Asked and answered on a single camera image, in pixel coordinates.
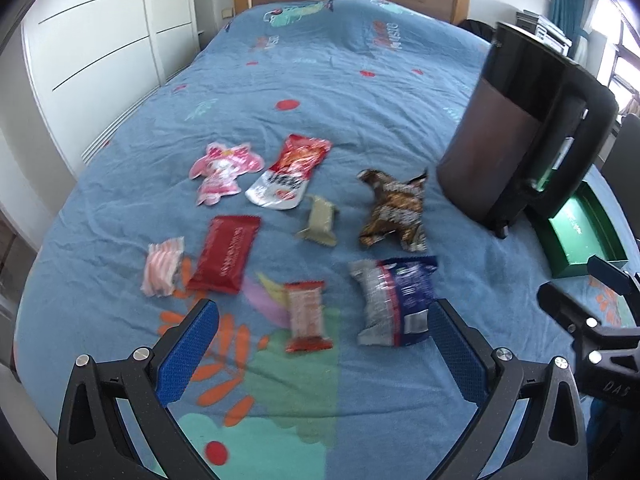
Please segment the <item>brown nutritious snack bag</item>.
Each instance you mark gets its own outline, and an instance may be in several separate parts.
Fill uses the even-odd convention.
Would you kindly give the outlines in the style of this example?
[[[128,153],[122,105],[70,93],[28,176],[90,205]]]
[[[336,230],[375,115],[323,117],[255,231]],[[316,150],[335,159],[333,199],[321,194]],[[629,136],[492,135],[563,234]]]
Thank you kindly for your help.
[[[381,170],[360,171],[358,179],[370,186],[374,205],[359,233],[360,244],[371,247],[392,234],[405,252],[425,252],[422,223],[428,171],[402,182]]]

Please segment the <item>beige snack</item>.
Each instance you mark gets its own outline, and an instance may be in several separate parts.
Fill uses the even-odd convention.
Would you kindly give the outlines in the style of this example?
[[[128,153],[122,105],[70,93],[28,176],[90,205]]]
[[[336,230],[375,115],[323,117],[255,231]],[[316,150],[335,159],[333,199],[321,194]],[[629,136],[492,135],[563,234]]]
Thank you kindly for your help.
[[[337,237],[333,232],[334,218],[338,213],[337,206],[318,195],[309,196],[311,210],[305,229],[296,233],[302,240],[311,240],[317,244],[335,247]]]

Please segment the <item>grey office chair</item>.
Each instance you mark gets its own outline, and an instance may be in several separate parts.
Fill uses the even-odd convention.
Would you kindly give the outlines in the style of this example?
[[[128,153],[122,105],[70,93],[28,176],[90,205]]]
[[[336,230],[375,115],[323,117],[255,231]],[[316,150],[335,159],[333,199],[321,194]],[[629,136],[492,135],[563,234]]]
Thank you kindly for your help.
[[[640,235],[640,122],[637,115],[624,117],[612,150],[601,169],[635,238]]]

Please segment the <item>pink striped candy pack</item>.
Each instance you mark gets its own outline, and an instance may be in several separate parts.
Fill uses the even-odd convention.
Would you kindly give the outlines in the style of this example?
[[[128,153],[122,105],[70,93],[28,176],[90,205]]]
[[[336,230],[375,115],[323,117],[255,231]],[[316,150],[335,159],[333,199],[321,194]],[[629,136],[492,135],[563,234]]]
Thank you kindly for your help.
[[[184,238],[175,237],[149,244],[141,291],[147,297],[168,297],[175,291],[175,275],[184,252]]]

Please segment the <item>red white biscuit pack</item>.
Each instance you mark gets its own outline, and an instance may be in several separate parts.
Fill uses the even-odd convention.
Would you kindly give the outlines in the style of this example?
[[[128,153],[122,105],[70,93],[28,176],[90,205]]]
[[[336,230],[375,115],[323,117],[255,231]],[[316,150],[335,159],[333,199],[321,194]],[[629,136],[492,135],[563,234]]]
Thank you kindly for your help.
[[[333,341],[326,336],[322,310],[324,281],[294,282],[284,285],[290,314],[291,338],[285,351],[330,350]]]

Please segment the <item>blue patterned bed cover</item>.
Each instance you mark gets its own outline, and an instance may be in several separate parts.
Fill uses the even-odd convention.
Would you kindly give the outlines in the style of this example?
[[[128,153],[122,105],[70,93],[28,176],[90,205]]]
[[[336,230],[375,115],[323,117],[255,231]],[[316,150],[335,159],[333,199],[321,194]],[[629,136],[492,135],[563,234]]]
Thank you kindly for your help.
[[[613,93],[388,0],[241,13],[80,177],[16,367],[62,479],[639,473]]]

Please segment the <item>black brown electric kettle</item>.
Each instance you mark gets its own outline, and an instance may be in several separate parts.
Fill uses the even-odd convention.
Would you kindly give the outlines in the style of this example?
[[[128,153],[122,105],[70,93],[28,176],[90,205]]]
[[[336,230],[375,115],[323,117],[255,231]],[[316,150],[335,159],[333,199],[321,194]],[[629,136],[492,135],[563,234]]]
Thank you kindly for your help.
[[[614,94],[582,66],[500,23],[437,166],[442,194],[500,238],[526,208],[552,218],[582,182],[617,112]]]

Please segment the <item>white wardrobe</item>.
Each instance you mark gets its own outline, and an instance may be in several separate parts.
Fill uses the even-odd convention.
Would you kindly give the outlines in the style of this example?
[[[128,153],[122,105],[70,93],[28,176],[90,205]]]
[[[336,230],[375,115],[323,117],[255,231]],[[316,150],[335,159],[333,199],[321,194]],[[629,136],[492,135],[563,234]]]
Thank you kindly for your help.
[[[38,108],[73,176],[200,50],[193,0],[36,0],[22,41]]]

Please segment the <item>dark red snack pack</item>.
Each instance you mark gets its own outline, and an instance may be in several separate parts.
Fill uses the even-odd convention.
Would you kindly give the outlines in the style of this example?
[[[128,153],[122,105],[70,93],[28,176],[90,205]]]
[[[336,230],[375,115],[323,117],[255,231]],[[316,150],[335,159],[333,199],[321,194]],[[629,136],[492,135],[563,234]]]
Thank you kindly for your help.
[[[210,222],[198,265],[186,289],[237,295],[250,248],[262,224],[257,216],[217,216]]]

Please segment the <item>black backpack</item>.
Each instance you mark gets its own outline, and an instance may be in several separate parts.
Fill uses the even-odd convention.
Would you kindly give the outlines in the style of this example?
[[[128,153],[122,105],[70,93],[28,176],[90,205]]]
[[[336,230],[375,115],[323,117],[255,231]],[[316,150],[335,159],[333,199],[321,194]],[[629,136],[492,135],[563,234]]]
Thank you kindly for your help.
[[[487,42],[492,41],[496,31],[492,26],[477,20],[464,20],[458,24],[458,27]]]

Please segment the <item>blue silver snack bag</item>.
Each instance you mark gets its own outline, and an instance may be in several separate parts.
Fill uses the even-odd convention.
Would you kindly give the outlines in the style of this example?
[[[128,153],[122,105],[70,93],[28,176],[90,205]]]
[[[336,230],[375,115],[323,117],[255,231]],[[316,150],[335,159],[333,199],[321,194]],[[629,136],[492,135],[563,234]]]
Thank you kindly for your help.
[[[366,326],[360,346],[408,347],[428,337],[428,307],[435,300],[435,256],[363,259],[349,274],[363,293]]]

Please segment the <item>green tray box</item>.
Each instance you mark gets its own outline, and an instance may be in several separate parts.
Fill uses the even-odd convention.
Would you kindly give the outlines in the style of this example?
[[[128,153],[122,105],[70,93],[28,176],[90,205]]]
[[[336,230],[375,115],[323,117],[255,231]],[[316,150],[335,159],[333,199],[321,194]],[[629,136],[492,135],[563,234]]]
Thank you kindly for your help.
[[[611,219],[586,181],[553,218],[542,216],[533,207],[527,207],[525,214],[547,258],[552,278],[587,275],[591,256],[598,256],[617,269],[628,262]]]

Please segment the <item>pink My Melody candy bag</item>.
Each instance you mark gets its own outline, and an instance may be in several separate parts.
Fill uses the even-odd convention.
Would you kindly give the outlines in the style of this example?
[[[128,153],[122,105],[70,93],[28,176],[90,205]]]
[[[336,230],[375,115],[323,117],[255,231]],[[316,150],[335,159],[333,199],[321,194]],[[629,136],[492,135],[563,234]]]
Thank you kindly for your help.
[[[249,143],[227,146],[222,143],[209,143],[205,155],[192,165],[189,171],[191,180],[203,178],[198,188],[198,206],[214,206],[224,196],[239,194],[241,188],[236,178],[242,174],[259,172],[265,163],[262,156],[252,150]]]

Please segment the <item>white printer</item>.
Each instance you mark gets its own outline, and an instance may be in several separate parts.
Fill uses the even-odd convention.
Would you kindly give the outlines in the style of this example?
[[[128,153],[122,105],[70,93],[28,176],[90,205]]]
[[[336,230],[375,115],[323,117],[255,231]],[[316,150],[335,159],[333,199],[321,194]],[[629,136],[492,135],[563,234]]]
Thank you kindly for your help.
[[[543,44],[562,55],[568,55],[572,42],[558,26],[543,15],[530,11],[516,14],[516,26],[536,36]]]

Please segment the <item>red white snack pouch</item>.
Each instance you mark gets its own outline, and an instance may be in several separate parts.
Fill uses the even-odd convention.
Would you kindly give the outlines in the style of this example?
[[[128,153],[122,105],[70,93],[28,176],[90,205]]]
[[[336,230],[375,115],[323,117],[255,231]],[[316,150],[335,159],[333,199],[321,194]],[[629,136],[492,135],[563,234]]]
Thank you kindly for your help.
[[[254,205],[291,210],[302,201],[314,168],[332,148],[329,140],[292,133],[284,141],[278,159],[245,192]]]

